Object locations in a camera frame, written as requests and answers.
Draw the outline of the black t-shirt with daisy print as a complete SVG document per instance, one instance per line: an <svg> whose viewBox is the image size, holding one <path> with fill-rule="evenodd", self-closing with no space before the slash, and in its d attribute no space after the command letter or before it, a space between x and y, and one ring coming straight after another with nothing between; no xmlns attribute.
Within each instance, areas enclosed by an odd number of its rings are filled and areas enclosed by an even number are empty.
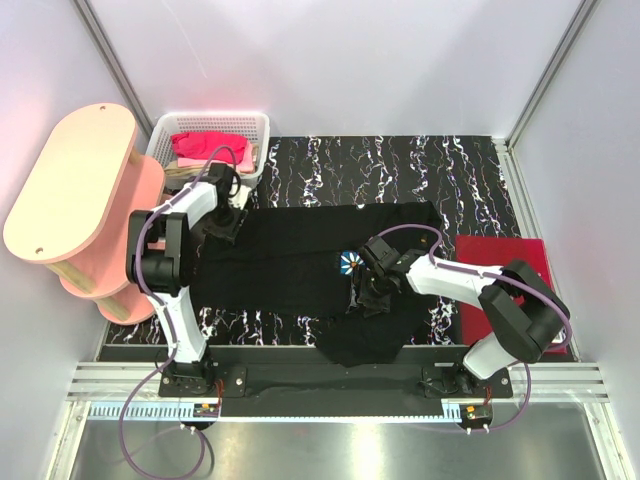
<svg viewBox="0 0 640 480"><path fill-rule="evenodd" d="M387 312L358 305L355 273L343 267L376 234L404 253L436 239L442 219L432 202L260 208L248 213L234 244L208 237L190 287L197 316L261 311L319 319L312 337L345 367L391 363L435 312L434 296L395 293Z"/></svg>

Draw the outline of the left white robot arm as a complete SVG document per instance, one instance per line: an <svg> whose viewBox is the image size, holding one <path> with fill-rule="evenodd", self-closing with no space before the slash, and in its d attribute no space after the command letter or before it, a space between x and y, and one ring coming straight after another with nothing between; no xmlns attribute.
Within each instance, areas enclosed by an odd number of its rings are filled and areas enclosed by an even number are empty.
<svg viewBox="0 0 640 480"><path fill-rule="evenodd" d="M195 396L221 385L190 295L197 250L208 237L235 242L246 218L231 203L240 187L233 167L211 163L163 204L128 218L126 276L150 301L168 342L162 382Z"/></svg>

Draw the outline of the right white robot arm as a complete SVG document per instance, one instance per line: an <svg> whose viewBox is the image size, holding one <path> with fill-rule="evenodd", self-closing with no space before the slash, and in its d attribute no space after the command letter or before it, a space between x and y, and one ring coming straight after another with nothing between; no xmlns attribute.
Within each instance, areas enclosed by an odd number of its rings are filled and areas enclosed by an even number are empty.
<svg viewBox="0 0 640 480"><path fill-rule="evenodd" d="M381 236L360 250L365 267L357 300L369 312L390 308L395 293L447 297L484 312L490 332L475 341L454 371L466 396L486 389L490 377L515 363L533 364L570 332L570 312L543 279L522 261L478 266L411 249L403 254Z"/></svg>

